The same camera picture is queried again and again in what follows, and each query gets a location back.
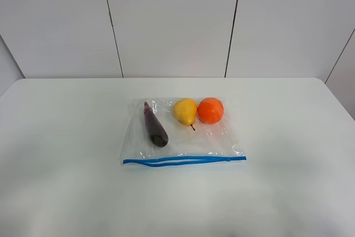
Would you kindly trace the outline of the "clear zip bag blue zipper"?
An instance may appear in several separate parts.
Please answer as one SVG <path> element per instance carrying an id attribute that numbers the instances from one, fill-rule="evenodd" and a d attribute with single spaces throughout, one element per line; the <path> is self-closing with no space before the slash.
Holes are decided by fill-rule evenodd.
<path id="1" fill-rule="evenodd" d="M 165 167 L 214 162 L 246 160 L 231 123 L 231 102 L 221 98 L 224 114 L 215 124 L 196 120 L 183 125 L 173 116 L 173 105 L 178 98 L 155 97 L 133 99 L 129 104 L 130 122 L 125 132 L 120 160 L 123 164 L 140 164 L 147 167 Z M 145 125 L 144 104 L 167 133 L 167 145 L 159 147 L 152 141 Z"/>

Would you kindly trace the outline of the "purple eggplant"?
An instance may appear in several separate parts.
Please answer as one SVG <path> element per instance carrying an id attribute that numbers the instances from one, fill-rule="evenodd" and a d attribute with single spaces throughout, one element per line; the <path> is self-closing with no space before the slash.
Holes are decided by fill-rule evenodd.
<path id="1" fill-rule="evenodd" d="M 144 102 L 144 119 L 150 141 L 156 147 L 165 147 L 168 144 L 169 137 L 147 102 Z"/>

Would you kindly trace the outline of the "orange fruit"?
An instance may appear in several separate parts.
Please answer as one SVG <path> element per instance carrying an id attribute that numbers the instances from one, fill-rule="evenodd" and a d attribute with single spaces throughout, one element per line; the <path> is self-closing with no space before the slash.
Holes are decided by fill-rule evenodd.
<path id="1" fill-rule="evenodd" d="M 197 115 L 203 123 L 215 124 L 224 116 L 223 103 L 217 98 L 205 98 L 197 108 Z"/>

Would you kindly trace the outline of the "yellow pear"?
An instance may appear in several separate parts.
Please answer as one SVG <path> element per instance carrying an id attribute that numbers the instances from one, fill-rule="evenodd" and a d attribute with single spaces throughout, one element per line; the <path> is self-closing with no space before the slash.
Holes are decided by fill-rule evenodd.
<path id="1" fill-rule="evenodd" d="M 174 117 L 183 125 L 192 127 L 193 131 L 195 131 L 196 114 L 197 104 L 191 98 L 178 100 L 173 106 Z"/>

